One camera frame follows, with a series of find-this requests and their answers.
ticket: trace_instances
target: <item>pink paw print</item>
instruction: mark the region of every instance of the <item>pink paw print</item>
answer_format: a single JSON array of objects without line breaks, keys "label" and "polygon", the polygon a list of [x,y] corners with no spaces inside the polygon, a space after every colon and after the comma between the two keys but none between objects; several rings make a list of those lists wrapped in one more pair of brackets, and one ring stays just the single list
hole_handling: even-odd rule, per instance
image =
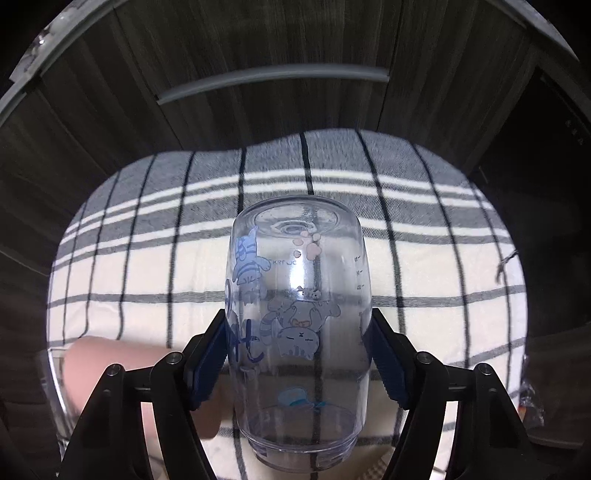
[{"label": "pink paw print", "polygon": [[[306,258],[308,260],[315,260],[316,257],[318,257],[318,255],[322,253],[322,249],[314,243],[320,240],[320,234],[314,233],[313,235],[310,235],[310,233],[307,230],[304,230],[300,234],[300,236],[302,238],[295,238],[293,240],[294,245],[297,247],[304,247],[304,249],[306,250]],[[299,250],[296,250],[294,252],[294,257],[299,258],[300,256],[301,252]]]}]

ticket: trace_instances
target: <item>clear plastic jar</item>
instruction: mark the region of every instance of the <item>clear plastic jar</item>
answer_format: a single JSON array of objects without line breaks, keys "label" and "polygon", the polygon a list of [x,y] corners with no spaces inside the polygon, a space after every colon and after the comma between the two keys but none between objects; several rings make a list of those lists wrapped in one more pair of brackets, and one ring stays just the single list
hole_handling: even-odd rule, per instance
[{"label": "clear plastic jar", "polygon": [[238,424],[258,459],[301,473],[344,460],[365,421],[371,363],[355,214],[306,195],[244,210],[230,238],[226,318]]}]

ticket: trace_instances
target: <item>table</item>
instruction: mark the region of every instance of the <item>table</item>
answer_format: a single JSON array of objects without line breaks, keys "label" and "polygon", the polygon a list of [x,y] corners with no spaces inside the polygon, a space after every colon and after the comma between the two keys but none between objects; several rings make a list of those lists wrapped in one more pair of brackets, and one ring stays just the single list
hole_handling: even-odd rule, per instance
[{"label": "table", "polygon": [[[406,140],[368,131],[159,153],[117,172],[82,205],[60,243],[48,298],[49,348],[95,335],[182,349],[223,308],[237,213],[269,197],[312,192],[359,217],[374,307],[392,328],[445,364],[490,363],[517,402],[527,299],[509,233],[460,171]],[[320,473],[322,480],[357,478],[392,452],[404,413],[372,368],[357,446],[346,462]],[[231,395],[227,381],[220,376]],[[450,404],[433,478],[444,476],[455,414]],[[148,447],[159,455],[157,446]],[[305,477],[258,462],[230,407],[204,448],[219,478]]]}]

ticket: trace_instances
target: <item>blue gripper pad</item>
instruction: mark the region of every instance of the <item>blue gripper pad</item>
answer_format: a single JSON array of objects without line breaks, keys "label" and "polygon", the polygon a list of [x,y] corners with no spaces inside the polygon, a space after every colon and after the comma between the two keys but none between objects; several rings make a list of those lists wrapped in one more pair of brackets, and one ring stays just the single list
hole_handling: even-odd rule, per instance
[{"label": "blue gripper pad", "polygon": [[369,327],[363,334],[363,344],[378,372],[391,400],[404,410],[413,403],[416,350],[410,341],[392,331],[379,309],[372,310]]},{"label": "blue gripper pad", "polygon": [[[205,351],[197,362],[195,358],[202,349]],[[220,310],[187,359],[185,382],[189,389],[189,410],[196,410],[209,398],[227,355],[226,318]]]}]

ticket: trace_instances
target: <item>cat's tail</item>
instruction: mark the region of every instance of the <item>cat's tail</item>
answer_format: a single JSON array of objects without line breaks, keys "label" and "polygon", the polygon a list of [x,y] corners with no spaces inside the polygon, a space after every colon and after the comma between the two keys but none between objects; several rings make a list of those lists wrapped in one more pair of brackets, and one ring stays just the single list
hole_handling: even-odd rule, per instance
[{"label": "cat's tail", "polygon": [[261,342],[263,342],[265,345],[271,344],[271,339],[273,338],[273,322],[276,318],[276,312],[269,312],[261,320],[259,337],[261,337]]}]

